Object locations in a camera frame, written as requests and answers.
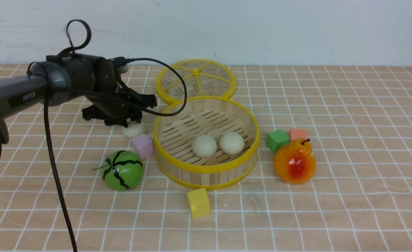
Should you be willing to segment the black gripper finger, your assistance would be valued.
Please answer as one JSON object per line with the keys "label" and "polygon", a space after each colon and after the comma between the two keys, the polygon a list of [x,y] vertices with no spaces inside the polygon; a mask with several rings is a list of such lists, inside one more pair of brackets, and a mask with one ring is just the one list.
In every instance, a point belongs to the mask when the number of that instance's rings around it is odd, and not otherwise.
{"label": "black gripper finger", "polygon": [[107,118],[104,119],[104,124],[106,126],[121,126],[121,127],[128,127],[128,122],[127,119],[111,119],[111,118]]}

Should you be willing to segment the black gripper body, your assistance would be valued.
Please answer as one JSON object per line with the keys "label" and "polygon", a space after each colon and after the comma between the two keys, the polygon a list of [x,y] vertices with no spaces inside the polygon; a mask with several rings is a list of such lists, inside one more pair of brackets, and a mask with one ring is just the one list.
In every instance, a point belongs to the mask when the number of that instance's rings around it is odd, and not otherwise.
{"label": "black gripper body", "polygon": [[113,59],[100,57],[93,61],[94,95],[87,96],[93,105],[82,110],[83,119],[86,121],[91,119],[104,121],[107,118],[129,120],[129,110],[141,110],[125,105],[123,102],[151,109],[157,106],[154,94],[140,94],[122,81],[121,75],[129,70],[125,61],[124,57]]}

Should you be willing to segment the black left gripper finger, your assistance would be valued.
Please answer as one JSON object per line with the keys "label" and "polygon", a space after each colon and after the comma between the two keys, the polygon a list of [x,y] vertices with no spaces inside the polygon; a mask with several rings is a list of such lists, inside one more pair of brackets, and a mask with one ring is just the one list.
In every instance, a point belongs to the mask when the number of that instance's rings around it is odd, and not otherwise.
{"label": "black left gripper finger", "polygon": [[141,110],[129,110],[129,119],[136,123],[142,123],[142,111]]}

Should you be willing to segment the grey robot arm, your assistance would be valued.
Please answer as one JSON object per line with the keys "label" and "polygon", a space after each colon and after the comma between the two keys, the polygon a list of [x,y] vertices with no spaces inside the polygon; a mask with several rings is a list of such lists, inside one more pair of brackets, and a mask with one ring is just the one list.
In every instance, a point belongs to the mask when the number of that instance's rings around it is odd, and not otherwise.
{"label": "grey robot arm", "polygon": [[5,119],[50,95],[50,107],[85,96],[92,105],[82,110],[84,120],[97,119],[107,126],[140,123],[142,109],[157,106],[154,94],[139,94],[127,88],[120,75],[128,68],[125,58],[105,59],[86,54],[49,55],[34,64],[25,76],[0,79],[0,155],[1,145],[9,142]]}

